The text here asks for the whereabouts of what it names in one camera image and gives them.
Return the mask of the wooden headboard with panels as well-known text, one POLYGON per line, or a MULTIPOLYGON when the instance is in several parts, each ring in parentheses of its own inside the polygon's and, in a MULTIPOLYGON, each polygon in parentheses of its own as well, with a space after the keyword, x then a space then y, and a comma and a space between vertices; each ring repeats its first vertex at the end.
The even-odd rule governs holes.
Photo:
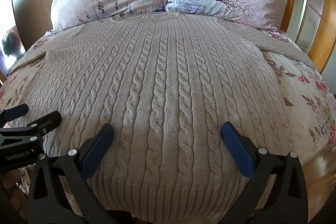
POLYGON ((278 0, 280 27, 323 71, 335 46, 335 0, 278 0))

